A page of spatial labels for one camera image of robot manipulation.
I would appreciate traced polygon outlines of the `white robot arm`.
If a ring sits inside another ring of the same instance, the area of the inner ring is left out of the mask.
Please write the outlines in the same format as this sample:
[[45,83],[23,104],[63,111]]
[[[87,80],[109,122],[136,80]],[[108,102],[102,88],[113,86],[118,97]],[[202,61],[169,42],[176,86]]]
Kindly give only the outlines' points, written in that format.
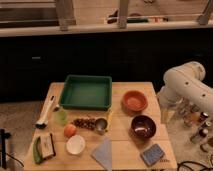
[[213,116],[213,88],[205,85],[204,66],[196,61],[172,67],[164,73],[164,85],[158,93],[161,108],[176,106],[183,98]]

